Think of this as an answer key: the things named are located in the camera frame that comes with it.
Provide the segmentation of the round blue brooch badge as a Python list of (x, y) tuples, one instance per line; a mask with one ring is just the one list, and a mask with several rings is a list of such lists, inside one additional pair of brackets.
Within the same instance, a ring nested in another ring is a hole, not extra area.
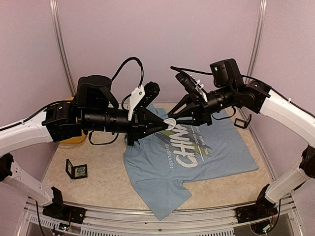
[(163, 121), (168, 127), (165, 129), (166, 131), (170, 131), (176, 127), (177, 121), (174, 118), (167, 118)]

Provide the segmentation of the light blue printed t-shirt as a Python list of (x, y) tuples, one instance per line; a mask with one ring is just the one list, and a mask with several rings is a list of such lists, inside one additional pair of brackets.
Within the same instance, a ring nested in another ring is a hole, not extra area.
[(162, 220), (191, 197), (185, 182), (196, 182), (258, 169), (226, 111), (212, 125), (178, 124), (136, 141), (124, 153), (134, 190)]

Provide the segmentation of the yellow plastic basket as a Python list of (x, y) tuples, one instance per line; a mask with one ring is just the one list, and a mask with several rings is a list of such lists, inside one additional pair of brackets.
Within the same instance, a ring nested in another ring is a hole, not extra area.
[(86, 139), (86, 135), (81, 130), (81, 136), (72, 137), (63, 141), (60, 141), (62, 144), (79, 144), (82, 143)]

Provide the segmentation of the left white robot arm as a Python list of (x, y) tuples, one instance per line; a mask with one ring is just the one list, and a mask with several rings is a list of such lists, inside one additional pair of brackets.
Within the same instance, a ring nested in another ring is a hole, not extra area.
[(62, 193), (47, 187), (26, 173), (14, 161), (12, 152), (40, 143), (56, 143), (79, 137), (90, 131), (125, 133), (127, 143), (168, 128), (163, 119), (147, 110), (159, 93), (156, 83), (137, 87), (131, 94), (130, 108), (125, 111), (111, 92), (112, 81), (101, 75), (82, 77), (71, 101), (47, 105), (27, 119), (0, 130), (0, 180), (25, 192), (59, 219), (69, 214)]

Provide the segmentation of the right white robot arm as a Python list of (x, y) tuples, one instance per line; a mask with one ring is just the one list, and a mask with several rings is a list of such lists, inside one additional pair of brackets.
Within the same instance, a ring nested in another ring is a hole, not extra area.
[(270, 85), (251, 78), (247, 84), (235, 59), (224, 59), (210, 65), (215, 91), (206, 92), (199, 81), (189, 75), (190, 70), (171, 67), (177, 71), (176, 79), (184, 86), (187, 95), (168, 113), (179, 124), (211, 125), (213, 114), (229, 107), (248, 108), (282, 124), (308, 144), (302, 153), (301, 163), (267, 185), (260, 192), (252, 214), (262, 218), (271, 205), (284, 195), (315, 177), (315, 117), (310, 112), (285, 98)]

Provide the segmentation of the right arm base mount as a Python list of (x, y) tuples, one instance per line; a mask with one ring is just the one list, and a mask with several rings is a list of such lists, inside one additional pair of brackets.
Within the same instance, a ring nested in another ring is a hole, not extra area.
[(262, 188), (254, 204), (235, 209), (239, 224), (271, 217), (271, 219), (250, 225), (252, 232), (258, 236), (266, 236), (273, 231), (280, 218), (281, 206), (277, 209), (275, 203), (271, 203), (265, 198), (269, 185)]

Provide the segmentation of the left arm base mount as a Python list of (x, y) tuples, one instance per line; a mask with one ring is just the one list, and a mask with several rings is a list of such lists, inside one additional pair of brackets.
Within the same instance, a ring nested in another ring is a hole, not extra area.
[(55, 219), (67, 221), (68, 223), (83, 224), (86, 209), (77, 206), (66, 205), (63, 202), (62, 192), (55, 187), (53, 191), (52, 203), (43, 207), (43, 214)]

